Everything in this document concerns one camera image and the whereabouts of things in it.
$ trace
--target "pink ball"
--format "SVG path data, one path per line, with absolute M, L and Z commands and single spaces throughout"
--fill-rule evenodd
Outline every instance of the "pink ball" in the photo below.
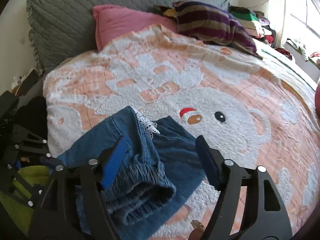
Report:
M 318 85 L 315 95 L 315 105 L 316 105 L 316 111 L 318 115 L 320 116 L 320 85 Z

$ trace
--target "purple striped cloth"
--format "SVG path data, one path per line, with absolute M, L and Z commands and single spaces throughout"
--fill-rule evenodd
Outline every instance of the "purple striped cloth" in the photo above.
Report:
M 262 59 L 256 54 L 252 37 L 228 12 L 213 5 L 196 1 L 174 2 L 179 34 L 205 43 L 231 46 Z

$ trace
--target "blue gripper pad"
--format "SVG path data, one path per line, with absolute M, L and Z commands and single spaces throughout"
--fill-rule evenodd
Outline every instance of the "blue gripper pad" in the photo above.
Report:
M 130 149 L 130 141 L 131 140 L 128 137 L 121 137 L 107 163 L 103 166 L 103 177 L 100 182 L 103 189 L 112 185 L 115 180 L 124 155 Z

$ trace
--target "denim shorts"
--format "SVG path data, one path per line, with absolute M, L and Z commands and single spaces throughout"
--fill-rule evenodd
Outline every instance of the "denim shorts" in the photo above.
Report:
M 204 177 L 195 138 L 171 117 L 157 123 L 160 134 L 151 139 L 134 110 L 127 106 L 93 127 L 58 157 L 68 167 L 83 166 L 121 136 L 130 138 L 113 184 L 100 193 L 122 239 L 149 237 L 185 203 Z M 180 192 L 171 180 L 179 182 Z M 90 233 L 80 189 L 77 211 L 82 230 Z

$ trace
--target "blanket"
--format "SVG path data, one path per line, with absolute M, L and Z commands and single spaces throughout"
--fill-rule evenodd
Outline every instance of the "blanket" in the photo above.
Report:
M 267 168 L 293 232 L 319 200 L 319 119 L 314 91 L 278 61 L 150 26 L 89 51 L 44 81 L 48 146 L 57 157 L 84 133 L 125 106 L 150 120 L 170 115 L 193 136 L 238 165 Z M 219 193 L 205 179 L 151 237 L 188 239 L 191 220 L 205 226 Z M 241 191 L 232 233 L 244 210 Z

